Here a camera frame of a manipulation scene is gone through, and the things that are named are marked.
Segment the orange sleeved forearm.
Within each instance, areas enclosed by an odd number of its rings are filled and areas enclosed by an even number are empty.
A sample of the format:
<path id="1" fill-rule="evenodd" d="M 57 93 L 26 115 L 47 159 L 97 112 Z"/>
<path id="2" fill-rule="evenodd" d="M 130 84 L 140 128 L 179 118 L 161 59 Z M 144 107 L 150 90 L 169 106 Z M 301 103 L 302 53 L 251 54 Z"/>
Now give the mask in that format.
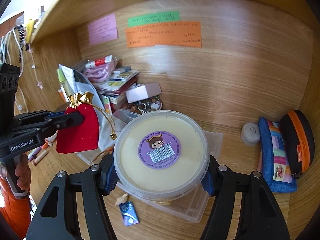
<path id="1" fill-rule="evenodd" d="M 4 178 L 1 178 L 4 206 L 1 207 L 1 239 L 24 239 L 31 222 L 30 199 L 16 199 Z"/>

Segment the person's left hand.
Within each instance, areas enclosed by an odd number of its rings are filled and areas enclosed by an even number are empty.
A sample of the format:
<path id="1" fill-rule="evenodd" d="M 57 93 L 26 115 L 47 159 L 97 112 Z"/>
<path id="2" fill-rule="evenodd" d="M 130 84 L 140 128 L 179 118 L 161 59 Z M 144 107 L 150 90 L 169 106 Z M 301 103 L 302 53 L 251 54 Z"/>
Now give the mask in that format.
<path id="1" fill-rule="evenodd" d="M 15 175 L 18 177 L 17 186 L 23 191 L 29 191 L 31 184 L 31 170 L 28 163 L 28 156 L 24 153 L 15 169 Z"/>

